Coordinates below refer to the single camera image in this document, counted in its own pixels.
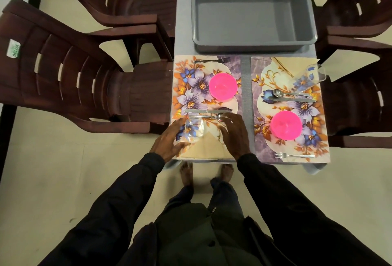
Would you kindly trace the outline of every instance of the left hand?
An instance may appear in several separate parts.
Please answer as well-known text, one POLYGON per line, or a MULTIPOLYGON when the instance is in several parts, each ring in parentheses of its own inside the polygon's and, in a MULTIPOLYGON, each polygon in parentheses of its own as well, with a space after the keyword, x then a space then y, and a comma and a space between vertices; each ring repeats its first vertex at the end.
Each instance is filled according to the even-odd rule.
POLYGON ((190 145, 189 142, 180 142, 177 145, 173 144, 180 127, 185 124, 185 121, 186 119, 182 117, 171 124, 162 135, 155 140, 150 152, 160 155, 165 160, 165 163, 167 163, 171 158, 177 155, 182 148, 190 145))

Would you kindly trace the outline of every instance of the knife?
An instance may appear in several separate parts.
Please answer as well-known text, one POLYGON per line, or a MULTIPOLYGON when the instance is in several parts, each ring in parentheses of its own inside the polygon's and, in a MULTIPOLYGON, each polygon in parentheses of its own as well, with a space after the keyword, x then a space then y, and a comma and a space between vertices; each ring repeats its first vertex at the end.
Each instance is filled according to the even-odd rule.
POLYGON ((281 98, 276 98, 276 97, 268 97, 269 100, 272 101, 294 101, 294 102, 306 102, 306 103, 314 103, 316 102, 315 99, 306 99, 306 98, 287 98, 287 97, 281 97, 281 98))
POLYGON ((218 110, 185 109, 184 111, 186 113, 214 113, 214 114, 231 112, 230 110, 225 110, 225 109, 218 109, 218 110))

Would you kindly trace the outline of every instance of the chair label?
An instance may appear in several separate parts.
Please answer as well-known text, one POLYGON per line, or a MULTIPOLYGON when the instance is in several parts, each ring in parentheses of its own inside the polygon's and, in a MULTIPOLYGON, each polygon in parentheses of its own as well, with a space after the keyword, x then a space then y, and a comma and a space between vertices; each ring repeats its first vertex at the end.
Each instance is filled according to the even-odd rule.
POLYGON ((19 56, 19 51, 20 51, 20 43, 10 39, 8 49, 7 49, 7 57, 15 59, 19 56))

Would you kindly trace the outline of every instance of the bare foot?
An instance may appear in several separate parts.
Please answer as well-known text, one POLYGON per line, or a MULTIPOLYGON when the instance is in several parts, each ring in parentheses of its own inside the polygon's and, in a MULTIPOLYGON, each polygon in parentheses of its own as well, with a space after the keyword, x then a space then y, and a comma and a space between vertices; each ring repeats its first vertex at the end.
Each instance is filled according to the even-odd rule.
POLYGON ((234 173, 233 165, 231 164, 222 164, 221 168, 221 179, 227 183, 230 182, 234 173))
POLYGON ((193 186, 193 163, 184 162, 179 170, 184 186, 193 186))

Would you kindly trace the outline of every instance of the pink bowl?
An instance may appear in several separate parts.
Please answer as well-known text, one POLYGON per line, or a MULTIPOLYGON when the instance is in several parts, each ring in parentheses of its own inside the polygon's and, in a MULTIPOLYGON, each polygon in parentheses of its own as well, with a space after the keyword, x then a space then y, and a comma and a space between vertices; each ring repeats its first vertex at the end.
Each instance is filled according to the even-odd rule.
POLYGON ((228 73, 218 73, 210 80, 210 93, 219 101, 227 101, 237 93, 237 81, 228 73))
POLYGON ((302 121, 295 113, 284 110, 274 115, 270 130, 277 138, 294 140, 301 135, 302 121))

